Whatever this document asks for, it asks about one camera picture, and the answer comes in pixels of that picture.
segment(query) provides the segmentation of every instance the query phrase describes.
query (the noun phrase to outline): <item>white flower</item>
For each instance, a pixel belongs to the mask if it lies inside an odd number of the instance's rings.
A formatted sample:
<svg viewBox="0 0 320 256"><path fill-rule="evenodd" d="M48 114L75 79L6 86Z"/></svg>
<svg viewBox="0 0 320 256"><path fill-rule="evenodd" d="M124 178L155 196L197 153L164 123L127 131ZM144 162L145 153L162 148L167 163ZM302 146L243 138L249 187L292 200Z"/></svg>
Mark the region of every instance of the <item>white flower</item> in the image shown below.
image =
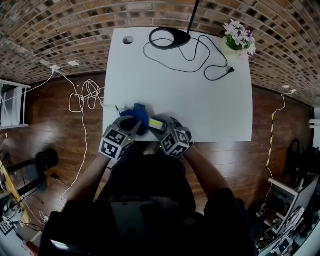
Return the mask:
<svg viewBox="0 0 320 256"><path fill-rule="evenodd" d="M227 35L235 36L238 33L238 30L231 24L225 23L223 27L226 30L226 32L224 33L226 36Z"/></svg>
<svg viewBox="0 0 320 256"><path fill-rule="evenodd" d="M237 29L243 28L244 26L240 24L240 21L234 21L231 19L231 25L235 26Z"/></svg>
<svg viewBox="0 0 320 256"><path fill-rule="evenodd" d="M244 38L241 35L235 35L235 36L232 37L232 39L234 40L235 44L238 46L238 45L240 45L240 42Z"/></svg>
<svg viewBox="0 0 320 256"><path fill-rule="evenodd" d="M242 47L242 49L244 49L245 47L246 47L246 43L245 42L243 42L243 41L240 41L240 44L241 44L241 47Z"/></svg>
<svg viewBox="0 0 320 256"><path fill-rule="evenodd" d="M252 43L250 47L247 49L247 52L248 54L251 54L253 56L256 52L256 44Z"/></svg>
<svg viewBox="0 0 320 256"><path fill-rule="evenodd" d="M254 44L256 42L256 40L254 39L253 36L249 37L249 41L250 41L251 44Z"/></svg>
<svg viewBox="0 0 320 256"><path fill-rule="evenodd" d="M242 30L242 31L241 31L241 36L243 37L244 40L250 41L250 38L248 37L248 35L249 35L249 34L248 34L247 30L245 30L245 31Z"/></svg>

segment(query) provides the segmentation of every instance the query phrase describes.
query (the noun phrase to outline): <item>plug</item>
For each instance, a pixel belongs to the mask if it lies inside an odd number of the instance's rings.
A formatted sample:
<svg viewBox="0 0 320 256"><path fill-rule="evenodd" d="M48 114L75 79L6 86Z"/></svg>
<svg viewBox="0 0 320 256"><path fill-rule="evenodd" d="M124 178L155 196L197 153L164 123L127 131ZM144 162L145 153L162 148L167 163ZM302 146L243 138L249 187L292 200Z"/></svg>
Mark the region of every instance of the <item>plug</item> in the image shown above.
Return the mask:
<svg viewBox="0 0 320 256"><path fill-rule="evenodd" d="M56 180L60 180L60 177L58 175L54 174L54 173L51 174L51 177L56 179Z"/></svg>
<svg viewBox="0 0 320 256"><path fill-rule="evenodd" d="M235 69L233 67L230 67L229 71L228 71L228 74L229 73L232 73L232 72L235 72Z"/></svg>

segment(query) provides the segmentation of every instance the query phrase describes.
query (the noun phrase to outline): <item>brick wall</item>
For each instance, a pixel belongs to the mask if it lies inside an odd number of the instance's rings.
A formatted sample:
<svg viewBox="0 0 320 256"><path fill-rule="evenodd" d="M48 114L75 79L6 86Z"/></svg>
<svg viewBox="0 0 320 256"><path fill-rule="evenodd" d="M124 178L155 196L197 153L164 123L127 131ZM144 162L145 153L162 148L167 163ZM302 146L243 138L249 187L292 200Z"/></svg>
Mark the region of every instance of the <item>brick wall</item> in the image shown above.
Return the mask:
<svg viewBox="0 0 320 256"><path fill-rule="evenodd" d="M195 0L8 0L0 8L0 79L32 84L57 64L67 74L104 71L115 28L186 29ZM192 30L222 37L240 20L254 32L252 84L317 104L320 5L314 0L201 0ZM80 66L69 66L77 60Z"/></svg>

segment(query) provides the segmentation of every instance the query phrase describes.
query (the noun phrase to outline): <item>yellow object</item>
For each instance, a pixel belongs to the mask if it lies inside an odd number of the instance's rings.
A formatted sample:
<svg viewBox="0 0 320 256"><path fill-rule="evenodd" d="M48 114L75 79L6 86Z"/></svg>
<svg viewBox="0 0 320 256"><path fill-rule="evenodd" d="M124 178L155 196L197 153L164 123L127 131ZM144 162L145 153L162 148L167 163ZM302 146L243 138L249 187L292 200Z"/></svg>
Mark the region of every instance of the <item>yellow object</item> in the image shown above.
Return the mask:
<svg viewBox="0 0 320 256"><path fill-rule="evenodd" d="M163 125L162 122L149 118L149 127L161 130Z"/></svg>
<svg viewBox="0 0 320 256"><path fill-rule="evenodd" d="M2 175L4 175L5 177L5 186L6 186L6 189L8 190L8 192L10 192L12 194L12 196L18 201L20 202L21 201L21 197L18 193L18 191L16 190L15 188L15 185L13 184L11 178L10 178L10 175L9 173L7 172L7 169L4 167L3 163L1 162L0 160L0 166L1 166L1 169L0 169L0 173ZM28 213L26 211L26 208L23 204L23 202L20 203L20 206L23 210L23 215L22 215L22 221L26 224L29 224L29 216L28 216Z"/></svg>

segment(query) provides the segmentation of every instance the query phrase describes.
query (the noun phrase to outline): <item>flower pot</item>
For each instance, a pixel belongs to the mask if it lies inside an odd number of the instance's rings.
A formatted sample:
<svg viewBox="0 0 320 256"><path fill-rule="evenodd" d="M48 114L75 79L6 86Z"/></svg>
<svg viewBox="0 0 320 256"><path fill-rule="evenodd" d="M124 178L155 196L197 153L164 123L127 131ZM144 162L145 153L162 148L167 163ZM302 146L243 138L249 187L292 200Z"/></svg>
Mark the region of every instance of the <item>flower pot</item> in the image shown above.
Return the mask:
<svg viewBox="0 0 320 256"><path fill-rule="evenodd" d="M227 44L227 37L224 36L222 39L221 39L221 52L223 53L224 56L238 56L240 54L240 51L239 50L233 50L231 49Z"/></svg>

